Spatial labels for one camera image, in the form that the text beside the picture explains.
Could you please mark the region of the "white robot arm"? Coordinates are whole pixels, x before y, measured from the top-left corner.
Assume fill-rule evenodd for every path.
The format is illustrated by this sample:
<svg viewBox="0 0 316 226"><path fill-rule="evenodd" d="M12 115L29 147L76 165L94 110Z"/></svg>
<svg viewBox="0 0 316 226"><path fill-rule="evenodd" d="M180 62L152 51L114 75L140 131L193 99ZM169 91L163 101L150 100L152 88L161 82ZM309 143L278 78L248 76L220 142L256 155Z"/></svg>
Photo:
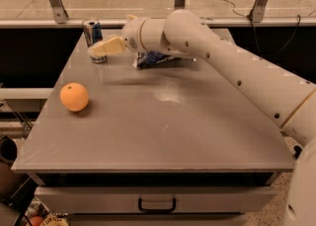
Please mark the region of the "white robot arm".
<svg viewBox="0 0 316 226"><path fill-rule="evenodd" d="M220 38L188 10L164 19L130 16L119 37L94 43L94 57L158 51L198 57L268 116L302 151L292 174L283 226L316 225L316 85Z"/></svg>

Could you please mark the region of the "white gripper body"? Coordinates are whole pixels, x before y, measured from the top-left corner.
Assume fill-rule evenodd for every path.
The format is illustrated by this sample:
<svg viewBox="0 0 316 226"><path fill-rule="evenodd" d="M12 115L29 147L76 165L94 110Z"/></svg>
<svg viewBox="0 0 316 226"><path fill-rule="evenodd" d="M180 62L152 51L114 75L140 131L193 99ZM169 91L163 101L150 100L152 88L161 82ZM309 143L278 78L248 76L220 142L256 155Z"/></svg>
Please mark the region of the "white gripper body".
<svg viewBox="0 0 316 226"><path fill-rule="evenodd" d="M166 47L164 19L140 17L128 21L121 36L127 48L135 52L162 51Z"/></svg>

